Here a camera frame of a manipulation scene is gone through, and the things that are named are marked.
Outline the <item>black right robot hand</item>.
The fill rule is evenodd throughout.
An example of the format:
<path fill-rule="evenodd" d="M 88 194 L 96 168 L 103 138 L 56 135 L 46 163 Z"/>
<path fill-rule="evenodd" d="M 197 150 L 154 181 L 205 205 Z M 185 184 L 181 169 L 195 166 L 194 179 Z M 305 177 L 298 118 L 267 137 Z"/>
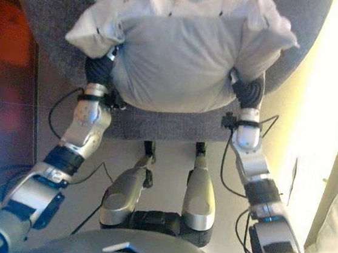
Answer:
<path fill-rule="evenodd" d="M 236 69 L 232 69 L 229 76 L 240 108 L 260 110 L 260 105 L 265 94 L 265 74 L 261 74 L 257 79 L 249 83 L 241 81 Z"/>

